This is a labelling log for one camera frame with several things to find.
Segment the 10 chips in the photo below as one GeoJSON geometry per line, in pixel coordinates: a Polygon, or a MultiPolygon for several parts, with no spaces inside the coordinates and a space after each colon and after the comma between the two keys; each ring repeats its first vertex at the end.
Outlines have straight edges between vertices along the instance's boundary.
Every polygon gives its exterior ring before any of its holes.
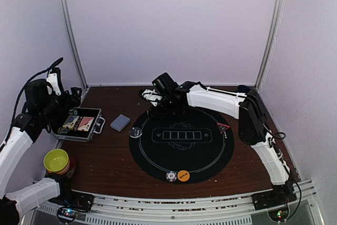
{"type": "Polygon", "coordinates": [[[177,173],[174,171],[169,171],[166,173],[166,180],[168,182],[175,182],[177,180],[177,173]]]}

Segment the orange big blind button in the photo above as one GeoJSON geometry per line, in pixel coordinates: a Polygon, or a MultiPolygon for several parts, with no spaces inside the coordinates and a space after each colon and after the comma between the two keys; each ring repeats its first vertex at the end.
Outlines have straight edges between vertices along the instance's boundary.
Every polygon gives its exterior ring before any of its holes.
{"type": "Polygon", "coordinates": [[[190,173],[187,170],[180,170],[177,173],[177,179],[180,182],[187,182],[190,179],[190,173]]]}

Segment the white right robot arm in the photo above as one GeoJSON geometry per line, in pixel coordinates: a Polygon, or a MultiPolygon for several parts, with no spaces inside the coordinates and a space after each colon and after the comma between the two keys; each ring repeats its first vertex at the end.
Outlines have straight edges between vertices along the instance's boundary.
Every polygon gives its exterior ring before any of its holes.
{"type": "Polygon", "coordinates": [[[201,82],[186,81],[177,84],[168,73],[152,82],[152,90],[139,91],[139,97],[151,103],[148,115],[164,119],[184,107],[201,107],[229,115],[238,120],[238,136],[259,156],[265,166],[272,190],[252,196],[256,209],[288,204],[301,200],[295,193],[295,179],[283,158],[276,140],[284,139],[285,133],[272,133],[267,124],[267,111],[256,90],[246,93],[219,90],[201,82]]]}

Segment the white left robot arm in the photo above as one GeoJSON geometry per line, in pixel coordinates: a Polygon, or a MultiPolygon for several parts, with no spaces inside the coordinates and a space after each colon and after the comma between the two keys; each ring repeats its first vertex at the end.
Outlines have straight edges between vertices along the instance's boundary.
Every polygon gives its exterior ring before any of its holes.
{"type": "Polygon", "coordinates": [[[47,74],[45,79],[33,75],[20,90],[26,102],[20,114],[13,114],[7,136],[1,143],[1,224],[18,224],[26,213],[54,198],[64,206],[80,207],[69,178],[57,173],[50,173],[16,192],[6,192],[14,169],[41,132],[56,134],[69,110],[81,103],[82,90],[78,87],[64,90],[61,70],[55,63],[41,72],[47,74]]]}

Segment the red triangular all-in marker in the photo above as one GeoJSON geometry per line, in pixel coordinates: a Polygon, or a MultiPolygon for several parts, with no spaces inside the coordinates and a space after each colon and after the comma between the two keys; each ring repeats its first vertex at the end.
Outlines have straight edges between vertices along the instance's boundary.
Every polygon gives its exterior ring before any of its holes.
{"type": "Polygon", "coordinates": [[[223,123],[217,123],[217,126],[220,130],[220,134],[225,133],[228,129],[230,129],[230,126],[227,124],[223,124],[223,123]]]}

